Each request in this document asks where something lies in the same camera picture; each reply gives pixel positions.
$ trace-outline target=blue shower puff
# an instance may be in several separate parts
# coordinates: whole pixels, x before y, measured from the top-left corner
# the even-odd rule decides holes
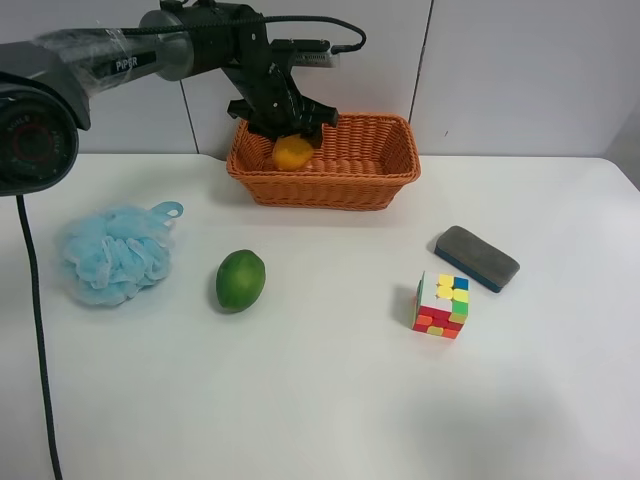
[[[172,246],[167,223],[183,211],[177,202],[118,207],[69,224],[56,247],[70,293],[87,305],[113,306],[165,278]]]

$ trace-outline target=orange wicker basket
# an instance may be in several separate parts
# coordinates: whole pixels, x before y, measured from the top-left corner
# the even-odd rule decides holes
[[[280,172],[273,142],[242,122],[227,159],[229,174],[260,205],[382,210],[420,176],[418,150],[408,122],[397,115],[353,113],[326,127],[324,142],[306,168]]]

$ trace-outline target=green lime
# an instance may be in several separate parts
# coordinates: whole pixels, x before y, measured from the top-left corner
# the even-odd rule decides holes
[[[251,250],[234,252],[224,259],[216,276],[220,306],[232,312],[246,310],[264,288],[264,262]]]

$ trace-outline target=black power cord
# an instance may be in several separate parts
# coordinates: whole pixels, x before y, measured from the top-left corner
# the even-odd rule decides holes
[[[261,23],[288,23],[288,22],[318,22],[330,23],[356,32],[360,35],[361,40],[354,45],[334,45],[331,47],[331,53],[356,52],[360,50],[367,42],[367,34],[359,27],[352,25],[344,20],[333,17],[324,17],[317,15],[279,15],[275,17],[255,17],[255,18],[239,18],[237,20],[227,20],[218,23],[203,23],[201,25],[173,25],[169,27],[145,27],[145,28],[122,28],[120,31],[123,35],[164,35],[167,33],[189,32],[192,30],[202,30],[208,28],[221,27],[242,27],[245,25],[261,24]]]
[[[56,445],[55,425],[53,422],[53,407],[51,406],[51,390],[49,389],[49,373],[47,371],[47,354],[44,345],[44,327],[42,326],[42,309],[40,307],[40,279],[38,276],[38,259],[36,258],[36,250],[33,246],[33,237],[31,236],[31,228],[29,228],[29,219],[27,218],[27,209],[24,204],[24,197],[22,195],[18,195],[16,197],[16,202],[18,204],[18,216],[20,217],[20,226],[22,227],[24,243],[27,247],[27,254],[29,256],[29,267],[31,269],[31,297],[33,299],[33,318],[36,324],[38,364],[40,369],[40,384],[42,386],[42,401],[44,403],[44,418],[47,425],[49,455],[51,457],[53,477],[55,478],[55,480],[63,480],[62,470],[60,468],[60,459],[58,458],[58,447]]]

